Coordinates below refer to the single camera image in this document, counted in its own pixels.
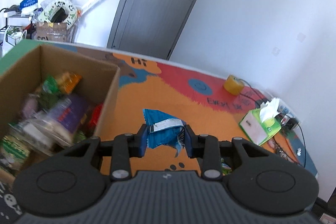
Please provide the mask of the blue green candy packet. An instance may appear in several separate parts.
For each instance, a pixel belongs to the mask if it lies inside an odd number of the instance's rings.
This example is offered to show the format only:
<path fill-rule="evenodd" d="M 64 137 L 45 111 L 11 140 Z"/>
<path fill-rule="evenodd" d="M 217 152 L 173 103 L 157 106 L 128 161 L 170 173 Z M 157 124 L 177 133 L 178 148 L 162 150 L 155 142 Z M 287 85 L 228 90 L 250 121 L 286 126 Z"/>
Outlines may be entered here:
<path fill-rule="evenodd" d="M 232 168 L 226 163 L 224 158 L 221 158 L 222 174 L 226 176 L 232 172 Z"/>

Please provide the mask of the blue snack packet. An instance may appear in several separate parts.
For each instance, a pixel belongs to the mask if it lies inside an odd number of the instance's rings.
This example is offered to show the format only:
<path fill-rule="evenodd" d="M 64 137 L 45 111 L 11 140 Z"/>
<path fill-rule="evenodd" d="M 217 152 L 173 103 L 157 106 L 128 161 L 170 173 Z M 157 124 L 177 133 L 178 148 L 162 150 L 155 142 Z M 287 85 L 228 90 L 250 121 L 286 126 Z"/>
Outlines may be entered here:
<path fill-rule="evenodd" d="M 186 122 L 159 110 L 143 109 L 147 125 L 147 146 L 155 149 L 161 145 L 174 148 L 178 157 L 185 147 Z"/>

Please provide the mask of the dark green snack packet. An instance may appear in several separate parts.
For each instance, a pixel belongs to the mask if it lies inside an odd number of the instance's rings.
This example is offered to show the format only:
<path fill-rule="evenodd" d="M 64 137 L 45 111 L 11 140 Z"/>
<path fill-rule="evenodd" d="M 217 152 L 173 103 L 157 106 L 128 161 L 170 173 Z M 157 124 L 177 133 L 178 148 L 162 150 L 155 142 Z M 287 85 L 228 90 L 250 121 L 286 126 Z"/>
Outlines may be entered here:
<path fill-rule="evenodd" d="M 50 110 L 63 96 L 61 93 L 60 95 L 53 95 L 53 94 L 48 94 L 45 93 L 44 91 L 41 91 L 38 93 L 38 103 L 43 110 Z"/>

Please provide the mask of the pink snack pack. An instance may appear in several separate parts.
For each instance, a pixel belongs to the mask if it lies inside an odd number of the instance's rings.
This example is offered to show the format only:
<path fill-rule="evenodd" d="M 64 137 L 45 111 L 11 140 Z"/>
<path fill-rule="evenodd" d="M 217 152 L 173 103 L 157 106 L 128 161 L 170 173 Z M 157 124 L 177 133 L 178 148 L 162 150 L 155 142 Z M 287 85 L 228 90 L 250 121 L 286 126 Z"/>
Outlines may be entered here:
<path fill-rule="evenodd" d="M 21 107 L 21 117 L 29 119 L 38 111 L 38 96 L 36 94 L 28 94 Z"/>

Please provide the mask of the key bunch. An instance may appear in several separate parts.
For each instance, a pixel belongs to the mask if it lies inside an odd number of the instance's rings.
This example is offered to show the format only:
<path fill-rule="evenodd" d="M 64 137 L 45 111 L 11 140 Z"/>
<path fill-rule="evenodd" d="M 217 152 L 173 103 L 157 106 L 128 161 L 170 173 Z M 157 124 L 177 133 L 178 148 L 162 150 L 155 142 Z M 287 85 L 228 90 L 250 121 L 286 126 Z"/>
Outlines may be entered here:
<path fill-rule="evenodd" d="M 299 165 L 299 163 L 297 162 L 297 160 L 294 160 L 292 157 L 290 157 L 284 150 L 283 148 L 276 142 L 275 138 L 271 138 L 270 140 L 267 141 L 267 143 L 269 144 L 269 146 L 274 150 L 274 152 L 279 155 L 281 158 L 289 161 L 289 162 L 293 162 L 297 165 Z"/>

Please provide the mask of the yellow tape roll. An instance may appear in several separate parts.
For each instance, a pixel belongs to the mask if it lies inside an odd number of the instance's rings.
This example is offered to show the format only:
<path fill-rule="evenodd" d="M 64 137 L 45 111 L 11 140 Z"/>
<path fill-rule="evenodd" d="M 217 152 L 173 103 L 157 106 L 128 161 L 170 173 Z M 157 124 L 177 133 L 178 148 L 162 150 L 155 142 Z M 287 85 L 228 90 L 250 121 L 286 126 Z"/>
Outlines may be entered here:
<path fill-rule="evenodd" d="M 226 90 L 233 96 L 238 96 L 242 92 L 244 87 L 245 87 L 244 82 L 241 79 L 235 77 L 234 75 L 229 75 L 225 83 L 223 84 L 224 90 Z"/>

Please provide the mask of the brown cardboard box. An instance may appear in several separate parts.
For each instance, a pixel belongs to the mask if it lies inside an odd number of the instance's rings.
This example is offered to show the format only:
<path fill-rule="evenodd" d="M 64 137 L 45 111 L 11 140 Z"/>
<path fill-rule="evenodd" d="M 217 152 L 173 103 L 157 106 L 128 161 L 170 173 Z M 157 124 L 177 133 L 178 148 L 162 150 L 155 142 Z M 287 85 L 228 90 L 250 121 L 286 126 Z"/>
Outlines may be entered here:
<path fill-rule="evenodd" d="M 1 75 L 1 182 L 75 143 L 78 131 L 112 128 L 120 69 L 112 63 L 40 45 Z"/>

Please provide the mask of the white power strip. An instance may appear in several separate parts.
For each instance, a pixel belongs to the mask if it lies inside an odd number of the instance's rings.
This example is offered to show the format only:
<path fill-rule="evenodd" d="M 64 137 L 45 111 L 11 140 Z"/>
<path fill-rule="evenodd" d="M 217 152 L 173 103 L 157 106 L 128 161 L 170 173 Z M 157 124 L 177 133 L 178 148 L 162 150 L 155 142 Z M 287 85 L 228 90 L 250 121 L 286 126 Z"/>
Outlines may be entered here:
<path fill-rule="evenodd" d="M 290 118 L 296 118 L 298 121 L 298 117 L 296 116 L 296 114 L 293 112 L 293 110 L 291 108 L 289 108 L 288 106 L 286 106 L 285 104 L 280 104 L 278 107 L 278 112 L 280 114 L 284 116 L 289 116 Z"/>

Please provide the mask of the black power adapter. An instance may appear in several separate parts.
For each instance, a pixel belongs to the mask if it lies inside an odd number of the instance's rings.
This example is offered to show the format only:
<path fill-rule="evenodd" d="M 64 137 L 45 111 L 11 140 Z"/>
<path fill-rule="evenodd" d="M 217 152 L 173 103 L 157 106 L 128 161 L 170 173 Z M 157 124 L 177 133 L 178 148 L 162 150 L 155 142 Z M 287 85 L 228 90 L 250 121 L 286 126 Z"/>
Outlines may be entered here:
<path fill-rule="evenodd" d="M 299 125 L 299 121 L 296 118 L 290 118 L 289 116 L 284 116 L 280 121 L 280 124 L 289 130 L 293 130 L 295 127 Z"/>

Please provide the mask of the SF cardboard box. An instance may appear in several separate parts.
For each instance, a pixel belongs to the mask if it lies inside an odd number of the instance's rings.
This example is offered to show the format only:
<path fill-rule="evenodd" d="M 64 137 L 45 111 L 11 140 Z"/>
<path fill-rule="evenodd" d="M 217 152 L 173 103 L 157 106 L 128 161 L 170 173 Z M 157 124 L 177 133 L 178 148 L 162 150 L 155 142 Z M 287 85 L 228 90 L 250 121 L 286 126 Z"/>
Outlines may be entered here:
<path fill-rule="evenodd" d="M 34 40 L 46 40 L 52 42 L 70 42 L 70 30 L 65 23 L 38 22 L 33 33 Z"/>

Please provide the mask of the panda toilet seat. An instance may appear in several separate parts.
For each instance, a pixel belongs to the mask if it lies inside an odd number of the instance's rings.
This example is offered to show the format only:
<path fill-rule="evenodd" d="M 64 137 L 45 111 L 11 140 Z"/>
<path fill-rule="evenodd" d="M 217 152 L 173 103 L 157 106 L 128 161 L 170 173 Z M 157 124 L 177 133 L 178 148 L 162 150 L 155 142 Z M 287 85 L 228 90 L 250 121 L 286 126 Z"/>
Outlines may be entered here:
<path fill-rule="evenodd" d="M 69 30 L 77 20 L 77 9 L 69 0 L 50 2 L 39 15 L 40 22 L 65 23 Z"/>

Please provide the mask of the white plastic shopping bag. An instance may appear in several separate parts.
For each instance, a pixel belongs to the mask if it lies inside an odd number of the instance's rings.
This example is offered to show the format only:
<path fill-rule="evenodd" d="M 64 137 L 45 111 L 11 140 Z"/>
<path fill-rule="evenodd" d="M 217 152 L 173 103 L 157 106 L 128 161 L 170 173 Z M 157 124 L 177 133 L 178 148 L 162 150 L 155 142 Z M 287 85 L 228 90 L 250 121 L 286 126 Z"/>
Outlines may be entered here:
<path fill-rule="evenodd" d="M 1 57 L 11 51 L 27 36 L 27 31 L 21 27 L 8 26 L 1 30 Z"/>

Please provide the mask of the grey door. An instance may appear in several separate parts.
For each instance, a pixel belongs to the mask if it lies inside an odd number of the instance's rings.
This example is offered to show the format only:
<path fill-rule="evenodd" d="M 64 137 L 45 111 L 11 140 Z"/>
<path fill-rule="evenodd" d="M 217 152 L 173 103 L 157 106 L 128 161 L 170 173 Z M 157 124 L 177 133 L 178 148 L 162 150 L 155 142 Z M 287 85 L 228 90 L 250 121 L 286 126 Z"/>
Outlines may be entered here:
<path fill-rule="evenodd" d="M 120 0 L 108 48 L 169 59 L 196 0 Z"/>

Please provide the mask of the black shoe rack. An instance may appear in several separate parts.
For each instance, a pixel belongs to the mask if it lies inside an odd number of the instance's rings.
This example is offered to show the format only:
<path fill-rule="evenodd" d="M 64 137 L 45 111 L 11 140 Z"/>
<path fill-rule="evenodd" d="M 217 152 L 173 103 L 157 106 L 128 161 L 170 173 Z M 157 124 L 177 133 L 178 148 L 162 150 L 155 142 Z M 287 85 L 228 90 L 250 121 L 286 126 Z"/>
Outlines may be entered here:
<path fill-rule="evenodd" d="M 10 11 L 7 8 L 1 9 L 1 19 L 4 20 L 4 23 L 1 23 L 1 41 L 5 36 L 5 30 L 8 27 L 19 28 L 21 30 L 27 30 L 27 37 L 30 39 L 32 33 L 35 31 L 33 26 L 33 20 L 31 16 L 22 15 L 20 12 L 15 10 Z"/>

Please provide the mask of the blue plastic bag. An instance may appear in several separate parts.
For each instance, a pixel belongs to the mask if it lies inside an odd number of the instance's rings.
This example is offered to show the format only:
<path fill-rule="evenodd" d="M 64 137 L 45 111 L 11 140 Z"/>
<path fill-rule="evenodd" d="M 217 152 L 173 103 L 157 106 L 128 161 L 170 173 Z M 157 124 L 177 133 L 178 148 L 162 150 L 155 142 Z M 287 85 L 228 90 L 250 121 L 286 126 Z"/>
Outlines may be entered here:
<path fill-rule="evenodd" d="M 33 6 L 38 3 L 38 0 L 23 0 L 21 1 L 19 8 L 20 10 L 23 10 L 24 8 Z"/>

